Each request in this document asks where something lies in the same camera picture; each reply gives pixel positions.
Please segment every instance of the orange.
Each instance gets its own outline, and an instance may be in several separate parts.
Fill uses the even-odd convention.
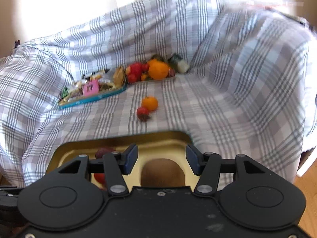
[[[148,77],[147,74],[142,73],[142,75],[141,75],[141,81],[142,81],[142,82],[145,81],[147,77]]]
[[[149,111],[157,109],[159,102],[155,97],[145,97],[142,99],[142,106],[147,108]]]
[[[149,76],[154,80],[161,80],[168,76],[169,66],[160,62],[156,59],[148,61],[149,67]]]

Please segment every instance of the checkered fabric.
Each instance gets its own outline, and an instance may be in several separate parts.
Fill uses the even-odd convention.
[[[0,60],[0,164],[18,186],[41,178],[63,143],[164,130],[188,133],[201,152],[244,153],[292,181],[304,137],[315,135],[317,41],[282,16],[223,0],[139,0],[82,25],[32,40]],[[139,83],[59,110],[59,92],[83,73],[158,53],[191,71]],[[148,122],[146,95],[159,108]],[[231,181],[223,175],[220,187]]]

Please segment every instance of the tangerine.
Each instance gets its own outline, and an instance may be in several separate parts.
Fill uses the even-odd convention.
[[[159,102],[156,97],[145,97],[142,99],[142,106],[147,108],[149,111],[154,111],[157,109]]]
[[[148,64],[149,67],[150,67],[151,65],[154,65],[154,64],[157,63],[157,62],[158,62],[157,59],[151,59],[151,60],[147,61],[147,64]]]
[[[142,82],[145,81],[146,78],[148,78],[148,77],[149,77],[149,76],[148,76],[147,74],[143,73],[143,74],[141,75],[141,81],[142,81]]]

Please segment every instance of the tray of snacks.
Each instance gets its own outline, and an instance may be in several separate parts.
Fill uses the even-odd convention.
[[[126,72],[122,66],[84,74],[82,79],[61,91],[59,108],[97,101],[125,91]]]
[[[166,60],[160,55],[153,55],[146,63],[135,62],[126,68],[129,84],[175,79],[176,73],[186,73],[188,63],[178,54]]]

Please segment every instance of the strawberry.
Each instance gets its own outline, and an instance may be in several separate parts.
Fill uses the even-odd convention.
[[[142,71],[147,72],[149,70],[150,65],[148,63],[142,64]]]
[[[135,74],[132,74],[132,73],[131,73],[131,74],[128,76],[128,82],[129,82],[130,84],[137,82],[137,77],[135,76]]]
[[[137,77],[137,81],[140,81],[141,75],[143,73],[142,63],[135,62],[135,63],[131,64],[129,67],[130,67],[130,74],[134,74]]]

